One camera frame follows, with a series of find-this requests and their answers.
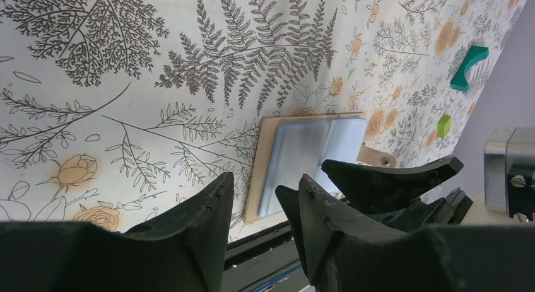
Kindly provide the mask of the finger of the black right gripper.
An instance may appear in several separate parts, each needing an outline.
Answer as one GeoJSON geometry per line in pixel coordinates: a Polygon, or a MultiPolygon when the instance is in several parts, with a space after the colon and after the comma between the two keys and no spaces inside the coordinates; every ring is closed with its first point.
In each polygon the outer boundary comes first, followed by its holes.
{"type": "Polygon", "coordinates": [[[275,194],[288,219],[303,272],[306,277],[309,277],[307,270],[306,253],[303,242],[303,231],[302,221],[300,217],[298,191],[293,190],[284,185],[279,185],[275,189],[275,194]]]}

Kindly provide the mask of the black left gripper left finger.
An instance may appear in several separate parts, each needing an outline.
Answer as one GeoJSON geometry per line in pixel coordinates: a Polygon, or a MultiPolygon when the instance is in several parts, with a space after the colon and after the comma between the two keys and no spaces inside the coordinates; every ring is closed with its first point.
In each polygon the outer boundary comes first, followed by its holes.
{"type": "Polygon", "coordinates": [[[125,233],[89,222],[1,224],[2,291],[219,291],[234,177],[219,175],[125,233]]]}

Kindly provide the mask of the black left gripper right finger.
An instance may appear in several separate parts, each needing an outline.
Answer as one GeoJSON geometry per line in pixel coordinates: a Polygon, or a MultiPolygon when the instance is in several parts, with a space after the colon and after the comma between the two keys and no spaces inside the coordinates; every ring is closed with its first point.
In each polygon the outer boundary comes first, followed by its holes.
{"type": "Polygon", "coordinates": [[[390,228],[308,175],[298,201],[307,277],[318,291],[533,291],[532,225],[390,228]]]}

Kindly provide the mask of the beige leather card holder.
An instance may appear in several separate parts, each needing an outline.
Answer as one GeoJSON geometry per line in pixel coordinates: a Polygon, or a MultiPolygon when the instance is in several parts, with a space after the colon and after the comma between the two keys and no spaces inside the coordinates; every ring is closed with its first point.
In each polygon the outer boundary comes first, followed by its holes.
{"type": "Polygon", "coordinates": [[[245,224],[279,217],[282,208],[275,188],[285,185],[296,189],[303,174],[329,193],[336,193],[338,188],[320,168],[324,160],[396,167],[397,159],[392,154],[365,145],[367,124],[361,112],[263,118],[245,205],[245,224]]]}

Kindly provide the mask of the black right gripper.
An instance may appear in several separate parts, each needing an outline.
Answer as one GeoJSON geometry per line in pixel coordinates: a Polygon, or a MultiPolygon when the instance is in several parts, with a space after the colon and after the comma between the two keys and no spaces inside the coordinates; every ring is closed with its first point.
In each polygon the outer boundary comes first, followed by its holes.
{"type": "Polygon", "coordinates": [[[457,188],[426,204],[419,196],[457,175],[464,164],[455,156],[413,168],[382,168],[325,160],[321,169],[351,206],[368,217],[403,232],[424,225],[462,222],[473,200],[457,188]]]}

